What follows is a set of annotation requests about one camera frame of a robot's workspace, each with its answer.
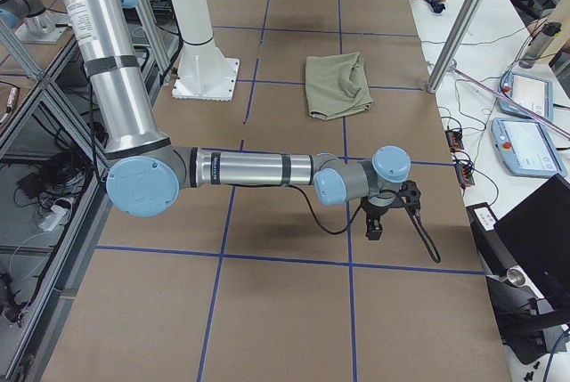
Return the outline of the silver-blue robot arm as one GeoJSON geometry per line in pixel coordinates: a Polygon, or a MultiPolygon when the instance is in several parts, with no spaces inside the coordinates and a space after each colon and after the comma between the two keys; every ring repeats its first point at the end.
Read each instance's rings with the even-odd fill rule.
{"type": "Polygon", "coordinates": [[[377,240],[382,216],[408,206],[411,160],[396,146],[354,163],[329,152],[230,150],[238,139],[231,100],[240,63],[216,46],[206,0],[172,0],[181,30],[178,78],[173,102],[152,105],[121,1],[62,0],[109,135],[105,187],[116,208],[153,217],[172,207],[182,190],[205,184],[310,186],[324,206],[357,200],[366,235],[377,240]]]}

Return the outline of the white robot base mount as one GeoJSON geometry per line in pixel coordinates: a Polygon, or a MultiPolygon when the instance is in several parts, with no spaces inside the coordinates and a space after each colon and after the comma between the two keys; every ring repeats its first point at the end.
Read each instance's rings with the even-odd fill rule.
{"type": "Polygon", "coordinates": [[[207,0],[171,0],[183,49],[173,96],[228,102],[233,97],[240,61],[216,46],[207,0]]]}

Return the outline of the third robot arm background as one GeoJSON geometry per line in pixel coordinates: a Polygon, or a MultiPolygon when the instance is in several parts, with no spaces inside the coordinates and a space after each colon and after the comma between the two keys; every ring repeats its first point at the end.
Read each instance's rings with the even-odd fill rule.
{"type": "Polygon", "coordinates": [[[55,45],[68,23],[58,22],[42,0],[1,0],[1,20],[25,44],[55,45]]]}

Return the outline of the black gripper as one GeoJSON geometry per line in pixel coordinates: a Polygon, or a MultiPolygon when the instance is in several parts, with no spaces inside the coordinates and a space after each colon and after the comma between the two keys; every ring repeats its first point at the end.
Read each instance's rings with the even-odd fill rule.
{"type": "Polygon", "coordinates": [[[383,233],[381,216],[390,208],[398,207],[399,197],[396,192],[382,192],[374,197],[360,198],[360,204],[366,214],[366,233],[368,240],[380,240],[383,233]]]}

